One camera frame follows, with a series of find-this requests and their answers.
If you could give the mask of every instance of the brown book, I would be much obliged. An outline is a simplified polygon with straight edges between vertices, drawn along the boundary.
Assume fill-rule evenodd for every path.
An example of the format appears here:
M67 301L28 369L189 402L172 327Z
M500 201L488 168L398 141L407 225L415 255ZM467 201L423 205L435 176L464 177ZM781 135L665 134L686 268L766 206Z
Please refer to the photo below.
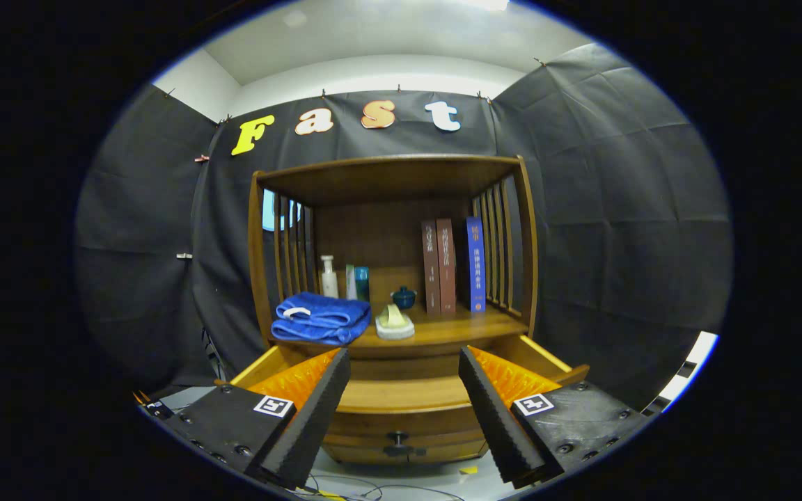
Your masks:
M423 221L423 270L426 273L426 313L429 315L441 311L439 288L439 245L435 230L435 220Z
M441 289L441 313L456 312L456 254L454 252L454 230L450 219L436 219L437 244L439 245L439 287Z

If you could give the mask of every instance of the blue towel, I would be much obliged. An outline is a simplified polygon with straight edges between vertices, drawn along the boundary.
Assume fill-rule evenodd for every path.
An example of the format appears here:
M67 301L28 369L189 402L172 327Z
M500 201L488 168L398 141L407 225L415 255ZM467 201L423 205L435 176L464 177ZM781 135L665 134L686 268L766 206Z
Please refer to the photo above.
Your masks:
M311 315L294 313L292 318L284 317L283 312L290 308L305 308L311 311ZM302 324L302 326L332 329L351 327L357 324L365 314L368 316L370 314L368 302L328 298L311 292L299 292L277 305L277 318L292 321L294 324Z
M370 324L370 307L356 323L348 327L316 327L295 320L278 319L271 322L271 334L280 340L308 340L331 345L344 345L357 339Z

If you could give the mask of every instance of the pump bottle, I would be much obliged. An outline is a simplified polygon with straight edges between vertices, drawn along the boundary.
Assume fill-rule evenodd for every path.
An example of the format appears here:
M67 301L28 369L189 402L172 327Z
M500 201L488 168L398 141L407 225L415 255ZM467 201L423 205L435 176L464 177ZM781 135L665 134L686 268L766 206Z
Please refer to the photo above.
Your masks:
M324 288L324 295L328 298L340 297L340 290L336 282L336 272L333 270L333 257L321 256L324 260L324 273L321 273L321 285Z

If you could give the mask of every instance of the wooden cabinet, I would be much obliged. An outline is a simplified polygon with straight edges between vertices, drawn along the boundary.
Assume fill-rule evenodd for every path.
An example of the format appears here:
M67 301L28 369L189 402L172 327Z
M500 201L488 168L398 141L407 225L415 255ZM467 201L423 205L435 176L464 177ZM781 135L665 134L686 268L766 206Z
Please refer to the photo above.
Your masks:
M517 201L512 207L505 188L509 183L504 183L509 178ZM271 209L262 205L265 190L274 193L269 260L261 225L263 209ZM473 313L458 303L454 314L430 316L420 299L405 310L416 330L405 340L379 339L370 323L348 345L351 379L324 450L352 463L436 463L484 454L484 436L457 376L462 346L486 349L564 384L582 379L588 370L572 369L529 339L537 299L537 239L521 157L382 157L255 172L249 194L249 271L255 313L271 348L231 383L252 386L333 348L284 342L270 334L274 299L321 291L318 256L334 256L340 297L345 293L345 265L369 267L375 317L399 286L424 290L421 220L462 221L473 214L481 216L485 229L487 311ZM512 214L517 215L519 234L513 234ZM281 219L298 222L281 228ZM521 239L523 280L518 291L512 281L514 238ZM458 251L459 267L468 266L466 256ZM458 279L458 289L468 286L468 280ZM512 307L513 295L518 295L521 311ZM403 444L414 453L385 453L393 443L388 435L395 431L407 435Z

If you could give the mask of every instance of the yellow letter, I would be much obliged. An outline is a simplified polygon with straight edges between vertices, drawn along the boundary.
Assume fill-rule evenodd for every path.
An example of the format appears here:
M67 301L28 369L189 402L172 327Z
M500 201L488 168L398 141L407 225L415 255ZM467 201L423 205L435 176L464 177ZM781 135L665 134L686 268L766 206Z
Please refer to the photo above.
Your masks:
M361 125L365 128L385 128L395 123L392 113L395 104L392 101L370 101L363 108Z
M273 123L274 115L268 115L267 117L256 118L255 120L239 126L239 139L231 155L239 155L255 148L255 145L252 143L253 140L258 141L261 139L262 134L265 133L265 126Z
M305 136L312 132L326 132L333 127L333 122L330 121L332 113L326 108L318 108L317 110L306 111L299 117L302 120L296 126L296 134Z

